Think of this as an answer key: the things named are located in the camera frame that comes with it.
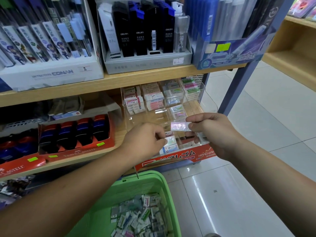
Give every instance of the green sticker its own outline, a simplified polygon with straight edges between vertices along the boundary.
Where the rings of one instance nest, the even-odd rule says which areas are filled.
[[[228,51],[229,48],[230,48],[230,44],[231,44],[231,43],[218,44],[218,45],[217,45],[217,48],[216,48],[216,52],[219,52],[219,51]]]
[[[35,161],[35,160],[38,160],[37,157],[33,157],[33,158],[30,158],[30,159],[27,159],[29,162],[32,162],[32,161]]]
[[[105,143],[101,142],[101,143],[97,144],[97,146],[101,146],[101,145],[105,145]]]

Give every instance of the eraser in basket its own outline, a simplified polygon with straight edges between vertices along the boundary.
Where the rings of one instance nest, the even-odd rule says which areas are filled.
[[[191,131],[189,129],[189,124],[191,122],[172,122],[171,131]]]

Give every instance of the price tag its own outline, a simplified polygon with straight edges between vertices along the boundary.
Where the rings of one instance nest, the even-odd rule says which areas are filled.
[[[92,71],[91,66],[80,66],[77,67],[79,69],[80,72],[85,72],[85,71]]]
[[[174,65],[183,64],[183,62],[184,62],[184,57],[173,60]]]

